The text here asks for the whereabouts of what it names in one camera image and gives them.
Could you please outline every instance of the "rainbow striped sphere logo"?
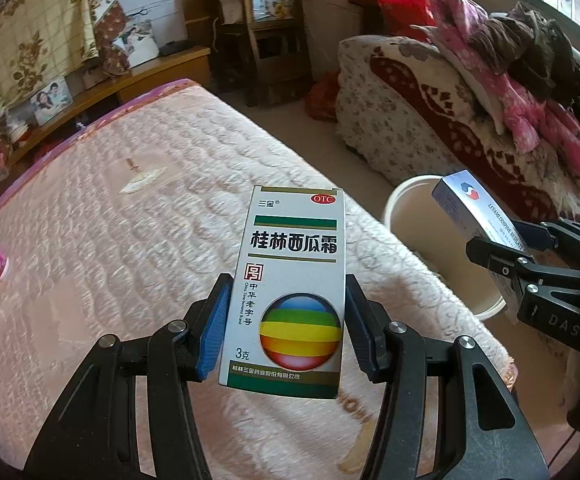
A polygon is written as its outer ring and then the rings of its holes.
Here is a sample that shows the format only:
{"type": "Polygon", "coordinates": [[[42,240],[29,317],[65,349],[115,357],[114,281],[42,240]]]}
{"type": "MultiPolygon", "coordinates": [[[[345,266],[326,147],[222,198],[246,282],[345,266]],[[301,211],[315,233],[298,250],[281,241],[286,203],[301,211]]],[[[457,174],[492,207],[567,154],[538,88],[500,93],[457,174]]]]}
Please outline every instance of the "rainbow striped sphere logo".
{"type": "Polygon", "coordinates": [[[295,293],[275,300],[259,325],[261,346],[288,370],[313,370],[328,361],[341,340],[341,323],[332,305],[315,294],[295,293]]]}

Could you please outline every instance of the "white bucket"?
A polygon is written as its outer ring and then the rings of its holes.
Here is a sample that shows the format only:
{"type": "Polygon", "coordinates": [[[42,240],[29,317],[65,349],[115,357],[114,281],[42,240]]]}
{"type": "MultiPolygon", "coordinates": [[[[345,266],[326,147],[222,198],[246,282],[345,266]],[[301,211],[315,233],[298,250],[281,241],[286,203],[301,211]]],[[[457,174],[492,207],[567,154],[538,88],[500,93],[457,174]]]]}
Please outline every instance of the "white bucket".
{"type": "Polygon", "coordinates": [[[440,176],[410,178],[395,189],[384,209],[384,225],[432,270],[481,320],[494,316],[505,301],[488,271],[465,255],[465,241],[432,198],[440,176]]]}

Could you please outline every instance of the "pink quilted bedspread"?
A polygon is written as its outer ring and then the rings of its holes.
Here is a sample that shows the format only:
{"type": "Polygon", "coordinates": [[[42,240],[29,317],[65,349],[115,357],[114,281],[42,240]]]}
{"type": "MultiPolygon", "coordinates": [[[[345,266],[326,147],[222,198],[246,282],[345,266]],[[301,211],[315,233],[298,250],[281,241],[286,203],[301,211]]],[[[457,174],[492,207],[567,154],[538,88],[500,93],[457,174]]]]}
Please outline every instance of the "pink quilted bedspread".
{"type": "MultiPolygon", "coordinates": [[[[105,333],[150,335],[234,272],[255,184],[332,187],[301,157],[190,81],[138,98],[39,161],[0,199],[0,455],[22,467],[67,380],[105,333]]],[[[346,270],[368,298],[423,336],[474,336],[507,384],[503,346],[379,222],[346,199],[346,270]]],[[[145,381],[138,385],[145,399],[145,381]]],[[[384,388],[344,338],[337,400],[265,396],[192,384],[214,478],[354,478],[384,388]]],[[[426,413],[435,413],[431,395],[426,413]]],[[[137,406],[144,472],[147,410],[137,406]]],[[[433,459],[434,424],[424,464],[433,459]]]]}

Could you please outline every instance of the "photo frame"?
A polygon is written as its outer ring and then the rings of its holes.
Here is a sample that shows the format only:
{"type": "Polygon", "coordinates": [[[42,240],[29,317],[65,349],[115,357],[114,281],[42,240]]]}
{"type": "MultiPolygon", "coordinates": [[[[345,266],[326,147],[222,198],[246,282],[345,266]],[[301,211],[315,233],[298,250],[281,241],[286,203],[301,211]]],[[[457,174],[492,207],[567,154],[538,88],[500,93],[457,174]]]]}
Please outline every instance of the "photo frame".
{"type": "Polygon", "coordinates": [[[128,55],[131,68],[159,57],[159,47],[154,41],[150,20],[131,20],[112,44],[128,55]]]}
{"type": "Polygon", "coordinates": [[[72,104],[72,95],[65,78],[58,77],[30,98],[36,122],[43,126],[55,115],[72,104]]]}

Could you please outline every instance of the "brand logo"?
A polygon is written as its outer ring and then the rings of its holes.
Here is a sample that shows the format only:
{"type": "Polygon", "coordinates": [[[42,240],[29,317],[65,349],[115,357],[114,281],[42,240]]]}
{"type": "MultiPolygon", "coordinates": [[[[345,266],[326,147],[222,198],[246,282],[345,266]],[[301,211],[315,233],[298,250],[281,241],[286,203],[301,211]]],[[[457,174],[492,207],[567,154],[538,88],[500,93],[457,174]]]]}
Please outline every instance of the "brand logo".
{"type": "Polygon", "coordinates": [[[479,193],[477,193],[477,190],[474,189],[470,184],[466,182],[462,183],[461,190],[468,196],[468,198],[471,198],[473,200],[479,199],[479,193]]]}
{"type": "Polygon", "coordinates": [[[573,337],[576,337],[579,335],[579,330],[580,330],[580,326],[579,325],[573,325],[572,322],[570,323],[570,325],[568,325],[568,321],[567,320],[559,320],[559,318],[557,316],[555,316],[554,314],[550,314],[550,320],[548,321],[548,324],[550,326],[558,326],[559,330],[563,331],[563,332],[570,332],[570,335],[573,337]]]}
{"type": "Polygon", "coordinates": [[[246,264],[246,273],[243,279],[260,282],[263,279],[263,264],[246,264]]]}
{"type": "Polygon", "coordinates": [[[316,202],[317,204],[332,204],[336,198],[332,195],[312,195],[310,200],[316,202]]]}

